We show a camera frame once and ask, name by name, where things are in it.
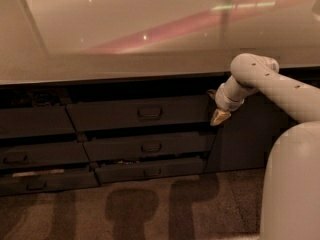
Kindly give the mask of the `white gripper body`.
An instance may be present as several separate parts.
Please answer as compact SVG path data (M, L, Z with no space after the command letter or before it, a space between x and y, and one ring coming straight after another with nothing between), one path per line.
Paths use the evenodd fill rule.
M233 101L225 94L225 84L221 84L215 94L217 108L224 112L234 112L243 105L244 100Z

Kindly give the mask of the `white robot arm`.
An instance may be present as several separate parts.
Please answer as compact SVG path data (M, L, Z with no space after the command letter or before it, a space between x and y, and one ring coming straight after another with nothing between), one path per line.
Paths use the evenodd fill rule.
M211 124L261 92L297 124L273 145L265 171L259 240L320 240L320 89L279 73L278 62L237 55L215 92Z

